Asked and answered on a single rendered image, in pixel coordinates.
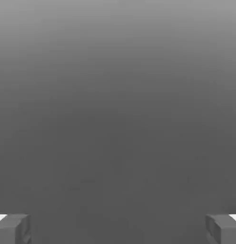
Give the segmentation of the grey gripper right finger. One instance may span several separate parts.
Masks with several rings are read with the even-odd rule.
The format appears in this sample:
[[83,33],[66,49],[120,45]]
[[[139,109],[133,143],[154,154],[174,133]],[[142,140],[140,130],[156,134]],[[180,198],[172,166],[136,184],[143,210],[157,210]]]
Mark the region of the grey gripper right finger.
[[205,216],[208,244],[236,244],[236,214]]

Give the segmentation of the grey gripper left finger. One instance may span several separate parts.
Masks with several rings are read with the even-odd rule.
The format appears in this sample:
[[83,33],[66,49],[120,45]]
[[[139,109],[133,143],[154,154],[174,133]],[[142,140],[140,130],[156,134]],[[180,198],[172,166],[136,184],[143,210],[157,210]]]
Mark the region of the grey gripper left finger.
[[0,214],[0,244],[31,244],[29,214]]

